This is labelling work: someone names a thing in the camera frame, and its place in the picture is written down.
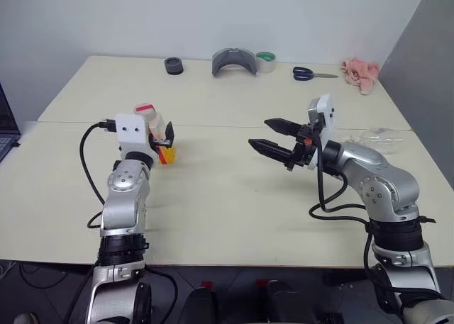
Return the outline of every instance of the pink stuffed toy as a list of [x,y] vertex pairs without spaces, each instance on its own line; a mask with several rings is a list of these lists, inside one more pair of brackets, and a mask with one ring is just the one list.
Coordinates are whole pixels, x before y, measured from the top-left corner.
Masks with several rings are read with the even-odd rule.
[[345,72],[345,79],[348,83],[360,87],[362,95],[368,95],[372,86],[378,79],[378,64],[367,63],[358,58],[349,58],[342,63],[340,68]]

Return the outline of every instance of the white table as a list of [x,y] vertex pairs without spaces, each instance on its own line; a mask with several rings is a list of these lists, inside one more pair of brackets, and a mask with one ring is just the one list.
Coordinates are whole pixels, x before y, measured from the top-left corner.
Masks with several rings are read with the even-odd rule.
[[243,68],[225,68],[218,78],[211,75],[210,61],[183,64],[184,73],[171,76],[161,59],[90,57],[39,121],[97,122],[148,102],[176,125],[263,127],[274,117],[306,122],[310,100],[331,92],[338,128],[410,129],[380,83],[362,96],[336,65],[303,65],[339,78],[298,82],[293,64],[279,63],[273,73],[256,77]]
[[[87,263],[96,259],[99,231],[86,229],[100,210],[82,171],[78,145],[89,123],[34,123],[0,164],[0,259]],[[289,173],[260,156],[248,138],[290,147],[291,138],[264,128],[176,126],[179,156],[151,174],[146,260],[153,264],[361,267],[366,234],[357,223],[314,220],[316,175]],[[341,137],[360,130],[340,132]],[[421,214],[434,264],[454,265],[454,193],[416,135],[388,160],[409,170],[421,187]],[[113,133],[87,141],[90,172],[106,194],[119,158]],[[326,177],[326,194],[339,187]],[[339,203],[359,202],[348,189]],[[351,210],[364,216],[362,210]]]

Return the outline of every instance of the black connector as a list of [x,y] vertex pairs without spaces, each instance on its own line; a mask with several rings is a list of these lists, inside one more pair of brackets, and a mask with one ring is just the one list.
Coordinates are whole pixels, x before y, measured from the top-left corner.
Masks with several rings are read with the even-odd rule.
[[99,127],[110,131],[111,133],[116,133],[115,120],[106,119],[102,122],[99,122]]

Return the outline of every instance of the floor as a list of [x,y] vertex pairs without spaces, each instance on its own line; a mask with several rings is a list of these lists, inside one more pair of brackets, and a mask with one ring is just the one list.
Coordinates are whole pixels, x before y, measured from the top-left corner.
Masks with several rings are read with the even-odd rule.
[[[8,262],[0,261],[6,266]],[[28,272],[35,267],[26,267]],[[179,286],[179,298],[167,323],[176,323],[184,301],[192,289],[204,281],[213,283],[218,295],[220,316],[225,324],[251,323],[255,317],[258,298],[257,282],[263,279],[280,279],[309,296],[312,303],[326,311],[341,312],[346,323],[400,323],[397,317],[383,313],[377,305],[372,286],[359,281],[344,286],[328,287],[322,281],[323,269],[279,267],[161,267],[171,274]],[[453,299],[454,269],[437,269],[442,293]],[[61,278],[62,272],[41,268],[26,277],[35,284],[46,285]],[[19,313],[34,312],[40,323],[60,324],[73,293],[83,276],[70,274],[64,281],[48,290],[33,289],[26,285],[16,265],[0,280],[0,321],[13,323]],[[162,277],[147,274],[144,278],[152,286],[153,319],[159,323],[172,300],[172,286]],[[84,323],[89,301],[89,285],[85,287],[76,305],[71,323]]]

